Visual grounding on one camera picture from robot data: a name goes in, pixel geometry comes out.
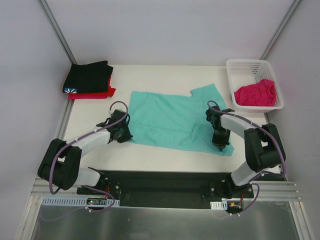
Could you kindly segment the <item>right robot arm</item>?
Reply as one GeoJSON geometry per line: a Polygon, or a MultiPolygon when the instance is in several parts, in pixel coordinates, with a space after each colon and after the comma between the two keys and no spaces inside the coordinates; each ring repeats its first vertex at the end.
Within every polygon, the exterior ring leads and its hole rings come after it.
{"type": "Polygon", "coordinates": [[[272,124],[259,125],[238,115],[231,108],[211,106],[208,101],[206,120],[213,127],[212,144],[222,152],[230,144],[230,135],[235,133],[244,140],[245,161],[227,175],[216,188],[221,195],[237,197],[243,188],[262,175],[275,175],[270,168],[284,165],[286,154],[277,127],[272,124]]]}

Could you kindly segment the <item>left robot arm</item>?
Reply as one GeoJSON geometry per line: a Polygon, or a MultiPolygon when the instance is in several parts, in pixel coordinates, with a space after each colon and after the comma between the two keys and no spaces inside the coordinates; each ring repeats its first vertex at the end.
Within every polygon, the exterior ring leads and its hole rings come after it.
{"type": "Polygon", "coordinates": [[[111,142],[121,144],[131,140],[129,122],[130,115],[116,109],[106,121],[84,135],[71,141],[53,139],[38,168],[38,177],[49,182],[49,191],[53,195],[76,185],[88,186],[94,194],[102,194],[106,183],[100,179],[101,174],[96,170],[80,168],[81,159],[111,142]]]}

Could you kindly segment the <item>white plastic basket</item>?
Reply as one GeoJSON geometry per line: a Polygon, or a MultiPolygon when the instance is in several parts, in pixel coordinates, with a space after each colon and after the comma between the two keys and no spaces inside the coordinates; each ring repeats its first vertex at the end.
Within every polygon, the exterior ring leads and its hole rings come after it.
{"type": "Polygon", "coordinates": [[[284,107],[284,101],[271,64],[258,59],[226,61],[233,104],[237,109],[267,113],[284,107]]]}

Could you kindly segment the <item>teal t shirt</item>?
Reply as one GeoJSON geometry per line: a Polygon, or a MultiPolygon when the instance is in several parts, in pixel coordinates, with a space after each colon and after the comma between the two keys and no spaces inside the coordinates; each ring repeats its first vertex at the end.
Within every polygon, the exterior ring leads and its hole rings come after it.
{"type": "Polygon", "coordinates": [[[202,152],[230,157],[232,145],[219,151],[212,143],[214,129],[206,120],[207,102],[226,108],[214,84],[190,91],[190,96],[133,91],[128,114],[131,142],[139,145],[202,152]]]}

